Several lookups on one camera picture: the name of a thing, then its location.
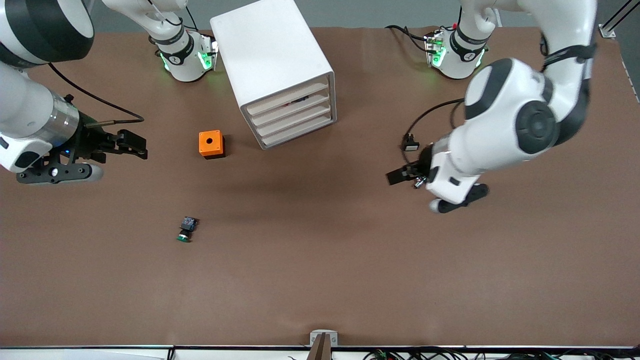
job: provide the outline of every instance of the white robot link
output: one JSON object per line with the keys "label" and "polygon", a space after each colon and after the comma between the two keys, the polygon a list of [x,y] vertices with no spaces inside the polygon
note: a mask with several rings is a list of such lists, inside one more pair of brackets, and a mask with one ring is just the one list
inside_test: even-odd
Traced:
{"label": "white robot link", "polygon": [[185,29],[176,11],[188,0],[102,0],[110,9],[125,15],[149,33],[160,50],[164,68],[178,81],[200,79],[216,66],[218,43],[208,35]]}
{"label": "white robot link", "polygon": [[[25,69],[84,58],[93,24],[82,0],[0,0],[0,164],[26,184],[94,181],[106,153],[147,158],[146,140],[130,131],[113,135],[28,78]],[[61,163],[61,156],[68,158]]]}
{"label": "white robot link", "polygon": [[495,28],[494,8],[529,12],[543,33],[543,71],[506,58],[489,64],[465,94],[465,123],[422,150],[417,161],[387,174],[389,184],[426,183],[430,208],[447,213],[488,193],[476,181],[489,170],[529,161],[569,140],[589,103],[596,0],[461,0],[458,27],[441,32],[439,71],[469,76]]}

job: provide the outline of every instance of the wire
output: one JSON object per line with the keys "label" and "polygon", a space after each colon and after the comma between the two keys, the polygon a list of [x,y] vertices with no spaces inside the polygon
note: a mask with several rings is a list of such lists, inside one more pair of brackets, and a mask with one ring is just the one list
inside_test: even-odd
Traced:
{"label": "wire", "polygon": [[[416,125],[416,124],[418,124],[418,122],[419,122],[420,120],[422,120],[422,118],[424,118],[425,116],[429,115],[429,113],[430,113],[430,112],[432,112],[432,111],[434,111],[434,110],[436,110],[436,109],[439,109],[439,108],[441,108],[441,107],[443,107],[443,106],[447,106],[447,105],[451,105],[451,104],[456,104],[457,102],[463,102],[464,100],[465,100],[464,98],[461,98],[461,99],[455,99],[455,100],[445,101],[445,102],[440,103],[440,104],[437,104],[436,106],[432,107],[431,109],[429,109],[429,110],[425,111],[424,113],[422,113],[420,116],[418,116],[418,118],[417,118],[417,119],[415,119],[415,120],[411,123],[411,125],[409,126],[409,129],[407,129],[406,133],[403,135],[403,139],[404,139],[404,136],[405,136],[405,135],[407,135],[407,134],[410,134],[410,133],[411,133],[411,131],[413,130],[413,128],[415,127],[415,125]],[[402,145],[400,146],[400,151],[402,152],[402,157],[403,157],[403,159],[404,159],[404,162],[405,162],[405,163],[407,163],[407,164],[409,164],[409,163],[410,163],[410,162],[409,162],[409,159],[406,157],[406,154],[404,153],[404,150],[402,149]],[[457,358],[457,355],[456,355],[454,352],[451,352],[450,350],[446,350],[446,349],[444,349],[444,350],[445,350],[445,351],[447,351],[447,352],[449,352],[449,353],[451,353],[451,354],[453,354],[453,355],[454,355],[454,357],[455,357],[455,358]]]}
{"label": "wire", "polygon": [[627,2],[626,2],[626,3],[625,3],[625,4],[624,4],[620,9],[618,9],[618,11],[617,11],[615,14],[613,14],[613,16],[612,16],[609,20],[607,20],[607,22],[605,22],[605,23],[604,23],[604,25],[603,25],[602,27],[603,27],[603,28],[606,28],[606,27],[607,27],[607,25],[609,25],[609,23],[610,23],[611,21],[613,21],[613,19],[614,19],[616,16],[618,16],[618,14],[619,14],[619,13],[621,13],[621,12],[622,12],[622,10],[624,10],[624,8],[626,8],[626,7],[631,3],[631,1],[632,1],[632,0],[627,0]]}
{"label": "wire", "polygon": [[196,23],[195,23],[195,22],[193,22],[193,26],[186,26],[186,25],[184,25],[184,21],[182,20],[182,17],[179,17],[179,16],[178,16],[178,19],[180,19],[180,22],[179,22],[178,24],[176,24],[176,23],[172,22],[171,20],[167,19],[167,18],[162,14],[162,12],[160,11],[160,9],[158,9],[158,8],[157,8],[156,4],[154,4],[154,3],[153,3],[153,1],[151,1],[151,0],[147,0],[147,1],[149,2],[149,4],[150,4],[151,6],[153,6],[153,7],[154,7],[154,9],[156,9],[156,12],[158,13],[158,15],[160,15],[160,16],[164,19],[163,21],[166,21],[167,23],[169,23],[169,24],[171,24],[171,25],[173,25],[173,26],[184,26],[185,28],[193,29],[193,30],[195,30],[195,31],[199,31],[199,30],[195,27],[195,26],[196,26]]}
{"label": "wire", "polygon": [[116,105],[116,104],[112,104],[111,102],[101,99],[100,97],[97,97],[96,95],[93,95],[92,93],[88,92],[87,90],[81,88],[80,86],[76,85],[73,81],[69,80],[66,76],[64,76],[52,63],[49,63],[49,67],[51,68],[51,70],[53,70],[53,72],[56,73],[56,75],[58,75],[62,80],[66,81],[69,85],[73,86],[74,88],[76,88],[76,90],[82,92],[83,94],[100,101],[102,104],[105,105],[109,105],[110,107],[114,108],[114,109],[118,109],[120,111],[122,111],[123,113],[129,114],[133,117],[135,117],[136,119],[131,119],[131,120],[109,120],[109,121],[102,121],[102,122],[96,122],[93,124],[88,124],[86,125],[87,128],[91,128],[91,127],[99,127],[99,126],[107,126],[107,125],[114,125],[114,124],[133,124],[133,123],[137,123],[137,122],[143,122],[145,121],[145,118],[143,118],[142,116],[136,114],[133,111],[129,111],[125,108],[121,108],[120,106]]}
{"label": "wire", "polygon": [[453,107],[453,109],[451,109],[451,112],[450,112],[450,114],[449,114],[449,125],[451,125],[451,129],[452,129],[452,130],[453,130],[453,129],[455,129],[455,128],[457,127],[457,126],[456,126],[456,124],[454,123],[454,122],[455,122],[454,116],[455,116],[455,114],[456,114],[456,110],[457,110],[457,109],[458,109],[458,107],[460,107],[460,105],[462,105],[463,103],[464,103],[464,102],[463,102],[463,101],[461,101],[461,102],[459,102],[458,104],[456,104],[456,105]]}
{"label": "wire", "polygon": [[403,34],[408,36],[409,39],[411,40],[411,42],[413,42],[413,44],[418,49],[420,49],[421,51],[424,51],[425,53],[429,53],[429,54],[435,54],[436,53],[434,50],[427,50],[427,49],[423,48],[422,46],[420,46],[417,42],[415,42],[416,40],[424,41],[424,37],[419,37],[418,35],[410,33],[409,32],[409,28],[407,28],[406,26],[404,28],[401,28],[398,25],[389,25],[389,26],[385,26],[385,29],[398,29],[398,30],[402,31]]}
{"label": "wire", "polygon": [[400,356],[400,354],[398,354],[397,352],[390,352],[389,354],[393,355],[394,357],[396,357],[397,360],[405,360],[405,358],[403,358],[402,356]]}
{"label": "wire", "polygon": [[196,25],[196,20],[193,20],[193,15],[191,14],[191,11],[189,10],[189,7],[185,6],[185,8],[187,9],[187,13],[189,14],[189,17],[191,18],[191,22],[193,23],[193,28],[195,29],[195,31],[200,31],[200,30],[198,30],[198,26]]}

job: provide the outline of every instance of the green led light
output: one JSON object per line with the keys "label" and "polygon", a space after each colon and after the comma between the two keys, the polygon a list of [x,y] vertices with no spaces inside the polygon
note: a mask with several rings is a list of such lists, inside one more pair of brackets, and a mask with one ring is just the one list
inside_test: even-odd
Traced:
{"label": "green led light", "polygon": [[198,52],[198,57],[200,59],[200,62],[202,63],[202,67],[205,70],[211,69],[211,60],[209,59],[209,55]]}
{"label": "green led light", "polygon": [[445,48],[444,46],[440,48],[440,51],[433,55],[433,66],[435,67],[440,67],[440,65],[442,64],[442,59],[444,59],[444,56],[447,54],[447,48]]}
{"label": "green led light", "polygon": [[162,55],[162,53],[160,53],[160,59],[162,59],[162,62],[164,63],[164,69],[170,71],[169,65],[166,64],[166,59],[164,58],[164,55]]}
{"label": "green led light", "polygon": [[480,66],[480,63],[482,62],[482,55],[484,55],[484,50],[482,50],[480,52],[480,55],[478,56],[478,62],[476,63],[476,67]]}

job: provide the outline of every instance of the orange box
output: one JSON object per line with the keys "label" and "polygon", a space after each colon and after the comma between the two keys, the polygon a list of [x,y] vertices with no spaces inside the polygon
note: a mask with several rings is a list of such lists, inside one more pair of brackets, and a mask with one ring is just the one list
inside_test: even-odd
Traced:
{"label": "orange box", "polygon": [[220,130],[203,131],[198,136],[198,145],[200,155],[205,159],[224,158],[225,153],[225,137],[222,136]]}

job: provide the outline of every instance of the gray floor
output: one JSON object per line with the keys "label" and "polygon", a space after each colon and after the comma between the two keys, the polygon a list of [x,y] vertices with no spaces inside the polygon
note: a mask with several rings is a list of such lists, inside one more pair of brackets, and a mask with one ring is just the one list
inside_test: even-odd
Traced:
{"label": "gray floor", "polygon": [[[97,32],[142,31],[129,20],[107,8],[101,0],[85,0]],[[209,19],[254,0],[191,0],[189,9],[200,28],[211,28]],[[605,22],[626,0],[599,0],[598,21]],[[418,28],[428,25],[452,24],[458,19],[459,3],[453,0],[296,0],[309,26],[339,26],[343,28],[383,28],[390,24]],[[179,14],[189,22],[186,12]],[[535,26],[526,13],[500,12],[503,26]],[[637,8],[617,28],[617,41],[631,81],[640,86],[640,8]]]}

